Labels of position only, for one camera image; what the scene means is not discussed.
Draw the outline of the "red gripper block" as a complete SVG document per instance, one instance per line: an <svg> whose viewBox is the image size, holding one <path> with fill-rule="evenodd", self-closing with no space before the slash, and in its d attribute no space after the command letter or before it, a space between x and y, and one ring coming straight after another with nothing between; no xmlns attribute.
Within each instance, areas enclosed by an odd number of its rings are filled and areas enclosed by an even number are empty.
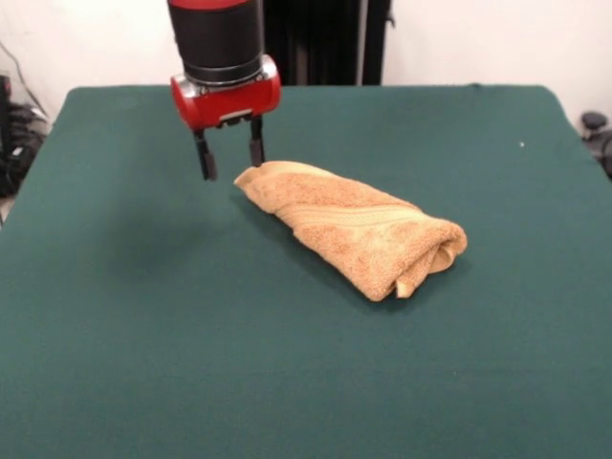
<svg viewBox="0 0 612 459"><path fill-rule="evenodd" d="M237 85L203 86L177 75L171 78L170 87L181 119L193 131L205 181L217 180L217 168L204 129L252 117L251 165L259 167L266 161L261 116L274 110L281 98L280 74L269 55L262 56L261 69L254 78Z"/></svg>

